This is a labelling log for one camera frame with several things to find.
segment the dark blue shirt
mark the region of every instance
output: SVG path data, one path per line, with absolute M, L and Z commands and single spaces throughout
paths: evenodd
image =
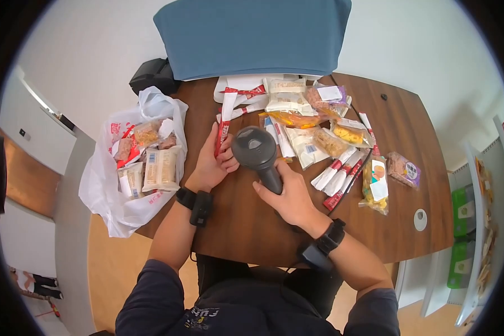
M 276 284 L 231 279 L 209 288 L 192 309 L 173 269 L 148 260 L 116 319 L 116 335 L 340 335 L 302 296 Z M 351 309 L 345 336 L 399 335 L 392 289 L 375 289 Z

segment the green package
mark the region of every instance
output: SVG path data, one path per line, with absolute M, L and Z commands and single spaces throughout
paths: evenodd
M 454 208 L 454 237 L 463 237 L 476 228 L 474 187 L 464 186 L 452 192 Z
M 452 246 L 448 283 L 446 286 L 453 289 L 466 288 L 469 286 L 475 249 L 475 241 L 454 243 Z

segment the floor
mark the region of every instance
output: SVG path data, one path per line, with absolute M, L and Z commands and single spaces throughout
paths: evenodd
M 114 331 L 115 318 L 136 283 L 150 245 L 151 239 L 139 234 L 133 234 L 128 239 L 109 238 L 102 219 L 92 216 L 88 240 L 88 282 L 98 331 Z M 392 264 L 386 266 L 390 272 L 396 272 Z M 185 308 L 191 308 L 198 297 L 198 275 L 194 262 L 187 260 L 179 278 L 185 289 Z M 327 319 L 336 329 L 343 331 L 355 298 L 356 291 L 343 283 Z M 454 327 L 459 307 L 449 304 L 422 318 L 421 302 L 406 306 L 398 312 L 402 335 L 463 335 L 466 330 Z

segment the barcode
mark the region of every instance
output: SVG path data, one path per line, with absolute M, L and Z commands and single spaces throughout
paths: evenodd
M 306 145 L 306 152 L 307 153 L 313 153 L 314 151 L 317 151 L 317 149 L 313 144 Z

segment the brown table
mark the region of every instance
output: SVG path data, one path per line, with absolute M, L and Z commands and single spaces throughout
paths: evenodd
M 202 147 L 215 121 L 221 104 L 213 100 L 217 78 L 184 82 L 175 95 L 188 104 L 185 134 L 188 156 L 186 181 L 194 170 Z M 357 111 L 366 112 L 383 155 L 397 151 L 422 170 L 420 190 L 389 178 L 389 214 L 383 216 L 368 207 L 358 207 L 362 199 L 362 178 L 332 215 L 347 223 L 346 230 L 374 251 L 384 263 L 416 258 L 450 247 L 453 244 L 453 219 L 450 188 L 444 159 L 430 118 L 418 95 L 366 78 L 333 74 L 323 77 L 323 84 L 345 85 Z M 384 101 L 381 94 L 386 94 Z M 357 119 L 353 110 L 346 118 Z M 258 125 L 257 113 L 244 115 L 231 122 L 235 134 L 248 125 Z M 328 165 L 324 160 L 302 171 L 297 160 L 290 167 L 309 182 Z M 289 266 L 296 258 L 299 244 L 308 241 L 306 234 L 295 233 L 257 197 L 252 181 L 255 172 L 240 167 L 213 189 L 214 211 L 206 228 L 197 231 L 193 251 L 218 258 L 258 265 Z M 327 213 L 323 192 L 308 183 L 316 207 Z M 152 238 L 173 204 L 172 199 L 148 224 L 137 230 Z M 426 228 L 418 232 L 413 225 L 417 209 L 427 213 Z

